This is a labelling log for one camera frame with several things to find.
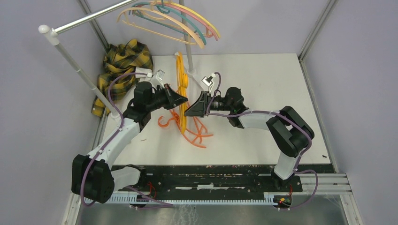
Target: pink hanger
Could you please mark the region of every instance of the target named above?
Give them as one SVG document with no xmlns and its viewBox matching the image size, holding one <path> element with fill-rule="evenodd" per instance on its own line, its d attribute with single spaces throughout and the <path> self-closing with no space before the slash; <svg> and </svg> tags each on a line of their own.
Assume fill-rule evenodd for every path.
<svg viewBox="0 0 398 225">
<path fill-rule="evenodd" d="M 170 3 L 164 2 L 164 5 L 167 6 L 167 7 L 170 7 L 170 8 L 175 8 L 175 9 L 179 10 L 180 12 L 185 13 L 185 14 L 189 15 L 190 17 L 194 18 L 196 21 L 198 21 L 199 23 L 201 23 L 203 26 L 206 27 L 206 34 L 203 34 L 205 37 L 211 38 L 211 37 L 214 36 L 215 40 L 218 41 L 218 36 L 217 36 L 217 35 L 214 35 L 214 34 L 216 34 L 215 30 L 214 30 L 211 26 L 209 26 L 206 22 L 204 22 L 202 19 L 200 19 L 199 17 L 197 17 L 195 14 L 193 14 L 192 12 L 190 12 L 190 11 L 184 9 L 184 8 L 180 8 L 180 7 L 175 6 L 175 5 L 173 5 L 173 4 L 170 4 Z M 149 14 L 147 14 L 147 13 L 145 13 L 145 12 L 142 12 L 142 13 L 145 14 L 146 16 L 148 16 L 148 17 L 151 17 L 151 18 L 153 18 L 153 19 L 159 20 L 159 18 L 154 17 L 154 16 L 152 16 L 152 15 L 149 15 Z"/>
</svg>

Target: red wire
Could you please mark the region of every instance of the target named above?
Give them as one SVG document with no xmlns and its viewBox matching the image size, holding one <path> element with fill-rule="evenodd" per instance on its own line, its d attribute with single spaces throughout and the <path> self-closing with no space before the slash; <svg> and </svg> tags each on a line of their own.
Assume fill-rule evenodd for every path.
<svg viewBox="0 0 398 225">
<path fill-rule="evenodd" d="M 290 193 L 289 193 L 289 196 L 288 196 L 288 197 L 290 197 L 291 194 L 293 194 L 293 187 L 292 187 L 291 184 L 290 184 Z"/>
<path fill-rule="evenodd" d="M 153 195 L 153 199 L 155 199 L 155 197 L 156 197 L 156 189 L 155 189 L 155 187 L 152 185 L 152 182 L 148 182 L 148 185 L 150 186 L 149 195 L 151 195 L 151 193 L 152 193 L 152 188 L 153 188 L 153 190 L 155 191 L 155 194 Z"/>
</svg>

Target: teal hanger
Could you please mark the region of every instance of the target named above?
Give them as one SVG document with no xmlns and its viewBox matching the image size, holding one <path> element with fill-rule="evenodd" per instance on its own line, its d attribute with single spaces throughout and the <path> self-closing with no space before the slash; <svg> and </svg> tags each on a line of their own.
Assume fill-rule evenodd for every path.
<svg viewBox="0 0 398 225">
<path fill-rule="evenodd" d="M 139 3 L 136 3 L 136 4 L 132 5 L 132 7 L 136 7 L 136 6 L 138 6 L 138 5 L 150 5 L 150 3 L 149 3 L 149 2 L 139 2 Z M 205 39 L 205 37 L 203 36 L 203 33 L 202 33 L 202 32 L 199 30 L 199 28 L 198 28 L 195 24 L 193 24 L 192 21 L 189 20 L 186 16 L 182 15 L 181 13 L 179 13 L 179 12 L 175 11 L 174 9 L 172 9 L 172 8 L 170 8 L 170 7 L 167 7 L 167 6 L 156 5 L 156 7 L 157 7 L 157 9 L 159 10 L 159 12 L 164 13 L 164 11 L 161 10 L 161 8 L 163 8 L 163 9 L 165 9 L 165 10 L 168 11 L 168 12 L 166 12 L 165 14 L 168 14 L 168 13 L 172 12 L 172 13 L 176 14 L 177 16 L 179 16 L 179 17 L 183 18 L 184 20 L 186 20 L 186 21 L 195 29 L 195 33 L 197 33 L 197 34 L 200 36 L 200 39 L 202 39 L 203 44 L 206 45 L 206 39 Z M 146 19 L 146 20 L 148 20 L 148 21 L 151 21 L 151 22 L 160 24 L 160 25 L 162 25 L 162 26 L 164 26 L 164 27 L 170 28 L 170 29 L 172 29 L 172 30 L 175 30 L 175 31 L 177 31 L 177 32 L 179 32 L 179 33 L 181 33 L 181 34 L 190 35 L 190 34 L 188 34 L 187 32 L 181 31 L 181 30 L 179 30 L 179 29 L 177 29 L 177 28 L 175 28 L 175 27 L 168 26 L 167 24 L 163 24 L 163 23 L 161 23 L 161 22 L 159 22 L 159 21 L 156 21 L 156 20 L 153 20 L 153 19 L 150 19 L 150 18 L 146 18 L 141 12 L 136 12 L 135 15 L 137 15 L 138 17 L 141 17 L 141 18 L 143 18 L 143 19 Z"/>
</svg>

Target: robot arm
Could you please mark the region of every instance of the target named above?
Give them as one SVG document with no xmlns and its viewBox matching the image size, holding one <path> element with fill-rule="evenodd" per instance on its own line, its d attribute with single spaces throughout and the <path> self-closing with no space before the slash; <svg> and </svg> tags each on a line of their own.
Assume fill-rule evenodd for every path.
<svg viewBox="0 0 398 225">
<path fill-rule="evenodd" d="M 203 82 L 209 86 L 209 89 L 214 85 L 211 77 L 205 77 Z M 229 116 L 236 115 L 236 117 L 228 117 L 233 127 L 268 130 L 281 151 L 278 163 L 272 172 L 276 186 L 281 187 L 289 182 L 293 177 L 297 160 L 300 158 L 300 152 L 309 144 L 307 137 L 295 127 L 288 129 L 290 123 L 274 114 L 248 110 L 249 108 L 243 104 L 244 98 L 240 89 L 236 87 L 228 88 L 225 97 L 216 96 L 213 101 L 211 98 L 210 91 L 202 91 L 199 99 L 185 111 L 184 115 L 204 117 L 207 115 L 207 109 L 229 111 Z M 292 107 L 285 106 L 277 113 L 298 125 L 311 139 L 314 138 L 313 130 Z"/>
<path fill-rule="evenodd" d="M 168 84 L 157 89 L 149 82 L 139 82 L 134 89 L 134 98 L 129 102 L 123 113 L 124 125 L 116 128 L 97 148 L 86 156 L 77 155 L 72 164 L 72 192 L 80 194 L 83 174 L 89 162 L 100 152 L 89 168 L 85 180 L 84 196 L 99 203 L 105 203 L 114 190 L 119 190 L 127 185 L 134 185 L 140 177 L 140 170 L 125 167 L 112 171 L 111 168 L 130 141 L 137 136 L 151 119 L 151 112 L 160 108 L 172 109 L 188 101 L 187 98 L 174 92 Z"/>
</svg>

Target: plastic hanger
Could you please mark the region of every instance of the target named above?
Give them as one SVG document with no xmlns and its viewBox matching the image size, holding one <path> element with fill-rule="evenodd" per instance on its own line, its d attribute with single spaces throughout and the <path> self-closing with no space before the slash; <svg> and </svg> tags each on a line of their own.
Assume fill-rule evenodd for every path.
<svg viewBox="0 0 398 225">
<path fill-rule="evenodd" d="M 152 5 L 154 2 L 157 2 L 157 1 L 152 1 L 152 2 L 150 2 L 150 5 L 153 7 L 154 5 Z M 216 41 L 218 40 L 218 36 L 217 36 L 217 32 L 213 29 L 213 27 L 211 27 L 208 23 L 206 23 L 204 20 L 202 20 L 202 19 L 200 19 L 196 14 L 194 14 L 194 13 L 192 13 L 191 11 L 188 11 L 188 10 L 186 10 L 186 9 L 183 9 L 183 8 L 180 8 L 179 6 L 176 6 L 176 5 L 173 5 L 173 4 L 170 4 L 170 3 L 163 3 L 163 1 L 162 1 L 162 5 L 159 5 L 159 3 L 156 3 L 156 7 L 157 7 L 157 9 L 160 11 L 160 12 L 162 12 L 162 13 L 168 13 L 168 12 L 170 12 L 170 11 L 168 11 L 168 12 L 164 12 L 164 11 L 161 11 L 161 7 L 160 6 L 167 6 L 167 7 L 170 7 L 170 8 L 174 8 L 174 9 L 176 9 L 176 10 L 179 10 L 180 12 L 182 12 L 182 13 L 185 13 L 186 15 L 189 15 L 190 17 L 192 17 L 193 19 L 195 19 L 196 21 L 198 21 L 199 23 L 201 23 L 203 26 L 205 26 L 206 27 L 206 34 L 203 34 L 205 37 L 209 37 L 209 38 L 211 38 L 211 37 L 213 37 L 214 36 L 214 38 L 216 39 Z M 143 4 L 142 3 L 137 3 L 137 4 L 135 4 L 134 5 L 135 7 L 141 7 L 141 6 L 143 6 Z M 148 16 L 148 17 L 150 17 L 150 18 L 152 18 L 152 19 L 154 19 L 154 20 L 164 20 L 164 17 L 155 17 L 155 16 L 153 16 L 153 15 L 150 15 L 149 13 L 146 13 L 146 12 L 142 12 L 142 14 L 143 15 L 146 15 L 146 16 Z M 162 23 L 164 26 L 167 26 L 167 27 L 169 27 L 169 26 L 172 26 L 172 25 L 170 25 L 170 24 L 166 24 L 166 23 Z"/>
<path fill-rule="evenodd" d="M 188 35 L 188 41 L 184 41 L 184 38 L 178 39 L 178 38 L 176 38 L 176 37 L 171 37 L 171 36 L 168 36 L 168 35 L 165 35 L 165 34 L 161 34 L 161 33 L 158 33 L 158 32 L 156 32 L 156 31 L 149 30 L 149 29 L 147 29 L 147 28 L 143 28 L 143 27 L 137 26 L 135 23 L 130 22 L 129 17 L 128 17 L 128 15 L 127 15 L 127 12 L 129 12 L 129 11 L 137 11 L 137 10 L 144 10 L 144 11 L 147 11 L 147 12 L 152 12 L 152 13 L 161 15 L 161 16 L 163 16 L 163 17 L 169 19 L 170 21 L 174 22 L 175 24 L 177 24 L 178 26 L 180 26 L 182 29 L 184 29 L 184 30 L 189 34 L 189 35 Z M 125 18 L 125 20 L 122 20 L 123 23 L 125 23 L 125 24 L 127 24 L 127 25 L 129 25 L 129 26 L 133 26 L 133 27 L 136 27 L 136 28 L 139 28 L 139 29 L 142 29 L 142 30 L 146 30 L 146 31 L 148 31 L 148 32 L 151 32 L 151 33 L 154 33 L 154 34 L 160 35 L 160 36 L 162 36 L 162 37 L 169 38 L 169 39 L 171 39 L 171 40 L 178 41 L 178 42 L 181 42 L 181 43 L 184 43 L 184 44 L 189 44 L 189 45 L 196 45 L 196 44 L 198 44 L 200 48 L 204 48 L 204 47 L 205 47 L 205 44 L 203 43 L 202 39 L 200 39 L 200 37 L 199 37 L 195 32 L 193 32 L 190 28 L 188 28 L 187 26 L 185 26 L 185 25 L 184 25 L 183 23 L 181 23 L 180 21 L 174 19 L 173 17 L 168 16 L 168 15 L 166 15 L 166 14 L 163 14 L 163 13 L 161 13 L 161 12 L 152 11 L 152 10 L 147 9 L 147 8 L 139 8 L 139 7 L 127 8 L 127 9 L 123 10 L 123 11 L 118 15 L 118 17 L 117 17 L 117 22 L 120 21 L 120 16 L 121 16 L 122 14 L 124 14 L 124 18 Z"/>
<path fill-rule="evenodd" d="M 171 0 L 165 2 L 165 5 L 167 5 L 167 4 L 171 4 L 171 5 L 177 6 L 177 7 L 181 8 L 181 9 L 184 9 L 184 10 L 186 10 L 186 11 L 188 11 L 188 12 L 191 12 L 192 14 L 196 15 L 196 16 L 199 17 L 201 20 L 203 20 L 205 23 L 207 23 L 211 28 L 213 28 L 213 30 L 216 32 L 218 38 L 221 38 L 221 35 L 220 35 L 220 33 L 218 32 L 218 30 L 217 30 L 207 19 L 205 19 L 204 17 L 202 17 L 202 16 L 201 16 L 200 14 L 198 14 L 197 12 L 193 11 L 192 9 L 190 9 L 190 8 L 188 8 L 188 7 L 186 7 L 186 6 L 183 6 L 183 5 L 180 5 L 180 4 L 178 4 L 178 3 L 175 3 L 175 2 L 173 2 L 173 1 L 171 1 Z"/>
<path fill-rule="evenodd" d="M 150 2 L 139 2 L 139 3 L 134 4 L 133 7 L 141 7 L 141 6 L 144 6 L 144 5 L 151 5 L 151 3 L 150 3 Z M 192 21 L 189 20 L 186 16 L 182 15 L 182 14 L 179 13 L 178 11 L 175 11 L 174 9 L 172 9 L 172 8 L 170 8 L 170 7 L 167 7 L 167 6 L 157 5 L 156 7 L 157 7 L 158 9 L 160 9 L 160 8 L 166 9 L 166 10 L 168 10 L 169 12 L 172 12 L 172 13 L 176 14 L 177 16 L 179 16 L 179 17 L 185 19 L 185 20 L 195 29 L 195 32 L 196 32 L 196 33 L 200 36 L 200 38 L 203 40 L 204 45 L 206 45 L 206 39 L 205 39 L 205 37 L 203 36 L 203 33 L 202 33 L 202 32 L 199 30 L 199 28 L 198 28 L 194 23 L 192 23 Z M 149 21 L 151 21 L 151 22 L 160 24 L 160 25 L 165 26 L 165 27 L 167 27 L 167 28 L 173 29 L 173 28 L 171 28 L 170 25 L 167 24 L 167 23 L 162 23 L 162 22 L 158 22 L 158 21 L 155 21 L 155 20 L 146 18 L 146 17 L 144 16 L 144 14 L 141 13 L 140 11 L 138 11 L 138 10 L 137 10 L 137 12 L 134 13 L 134 15 L 137 15 L 137 16 L 139 16 L 139 17 L 141 17 L 141 18 L 143 18 L 143 19 L 149 20 Z M 180 32 L 180 33 L 182 33 L 182 34 L 184 34 L 184 35 L 188 35 L 187 33 L 183 32 L 183 31 L 181 31 L 181 30 L 179 30 L 179 29 L 177 29 L 176 31 L 177 31 L 177 32 Z"/>
<path fill-rule="evenodd" d="M 176 70 L 177 70 L 177 86 L 178 90 L 177 93 L 180 95 L 186 96 L 186 88 L 188 87 L 188 76 L 184 72 L 184 61 L 183 61 L 183 55 L 181 52 L 178 52 L 175 54 L 176 56 Z M 158 119 L 158 125 L 161 128 L 167 127 L 172 120 L 176 122 L 176 125 L 178 129 L 180 130 L 182 136 L 192 145 L 199 147 L 199 148 L 206 148 L 206 146 L 201 145 L 202 143 L 202 138 L 203 137 L 211 137 L 213 135 L 208 134 L 208 130 L 206 126 L 200 122 L 199 118 L 193 117 L 193 121 L 195 123 L 196 127 L 196 133 L 187 129 L 186 128 L 186 120 L 187 118 L 184 116 L 185 109 L 189 107 L 189 103 L 184 103 L 180 105 L 180 113 L 178 114 L 174 109 L 170 110 L 171 113 L 171 118 L 165 123 L 162 124 L 161 120 L 163 119 L 163 116 L 159 117 Z M 194 139 L 190 140 L 186 135 L 185 132 L 188 131 L 188 133 L 196 136 Z"/>
<path fill-rule="evenodd" d="M 184 60 L 181 52 L 178 52 L 178 54 L 176 54 L 176 70 L 178 93 L 184 97 L 187 97 L 186 89 L 188 88 L 188 76 L 184 72 Z M 182 134 L 185 132 L 186 129 L 186 117 L 184 116 L 184 112 L 186 109 L 186 103 L 180 105 L 180 124 Z"/>
</svg>

